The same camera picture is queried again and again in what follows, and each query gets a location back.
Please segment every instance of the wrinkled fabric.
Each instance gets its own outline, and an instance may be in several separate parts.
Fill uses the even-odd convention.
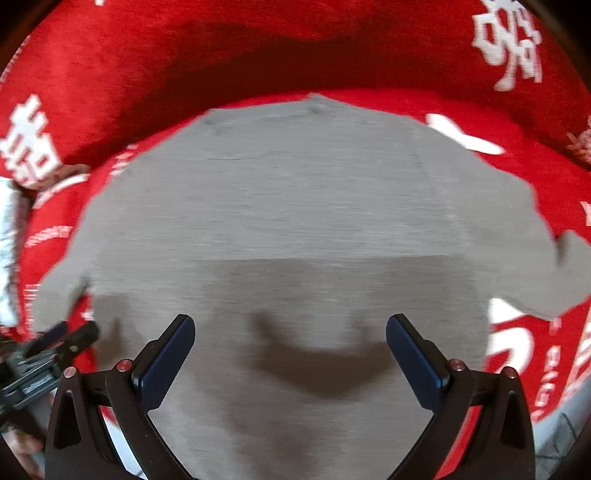
[[[412,119],[313,96],[213,111],[139,156],[89,205],[33,311],[46,327],[89,289],[105,368],[193,316],[196,345],[152,418],[194,476],[386,478],[429,417],[387,318],[477,368],[491,297],[584,299],[556,255],[521,180]]]

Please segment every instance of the black camera clamp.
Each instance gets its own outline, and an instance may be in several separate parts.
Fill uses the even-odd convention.
[[[94,322],[87,322],[72,333],[68,333],[66,322],[61,322],[26,343],[1,337],[0,430],[12,427],[44,443],[51,412],[48,394],[57,388],[62,372],[72,365],[75,357],[98,337],[99,329]],[[0,471],[6,463],[11,463],[4,453],[7,453],[6,443],[2,439]]]

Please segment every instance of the black mount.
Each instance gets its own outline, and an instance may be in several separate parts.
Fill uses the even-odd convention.
[[[432,480],[462,429],[468,410],[481,407],[478,423],[458,467],[447,480],[534,480],[531,422],[516,370],[500,374],[471,371],[447,360],[423,339],[408,319],[394,315],[386,328],[388,345],[419,403],[433,418],[388,480]],[[149,480],[193,480],[150,421],[195,340],[195,325],[178,315],[159,339],[135,360],[111,370],[61,375],[46,442],[47,480],[132,480],[106,429],[101,406],[111,407]],[[0,441],[0,480],[30,480]]]

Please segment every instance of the white chinese character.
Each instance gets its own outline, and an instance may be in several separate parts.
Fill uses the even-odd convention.
[[[49,134],[41,134],[47,117],[39,112],[37,95],[18,104],[10,116],[11,127],[6,138],[0,138],[0,154],[15,181],[30,187],[61,165]]]
[[[482,51],[489,65],[500,66],[506,63],[505,75],[495,84],[495,90],[508,92],[515,87],[517,64],[521,67],[523,78],[542,81],[542,65],[536,46],[542,43],[541,33],[534,28],[530,13],[515,0],[480,0],[486,9],[485,14],[473,15],[473,47]],[[507,18],[505,27],[499,17],[504,10]],[[488,38],[488,27],[492,38]],[[519,39],[519,28],[527,38]]]

